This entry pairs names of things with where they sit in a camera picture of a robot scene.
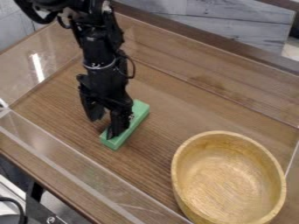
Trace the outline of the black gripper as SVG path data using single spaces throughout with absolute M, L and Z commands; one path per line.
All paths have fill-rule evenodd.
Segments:
M 104 70 L 88 70 L 76 76 L 78 97 L 88 119 L 100 120 L 109 111 L 110 124 L 106 128 L 106 140 L 118 137 L 129 128 L 133 117 L 133 101 L 126 93 L 126 66 L 112 66 Z

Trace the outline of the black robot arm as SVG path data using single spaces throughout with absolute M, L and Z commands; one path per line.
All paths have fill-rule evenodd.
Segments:
M 129 128 L 133 100 L 126 84 L 134 70 L 120 49 L 124 33 L 117 25 L 110 0 L 13 0 L 25 16 L 46 25 L 56 21 L 72 30 L 82 51 L 84 74 L 76 76 L 78 97 L 88 119 L 94 122 L 109 114 L 106 138 L 122 134 Z

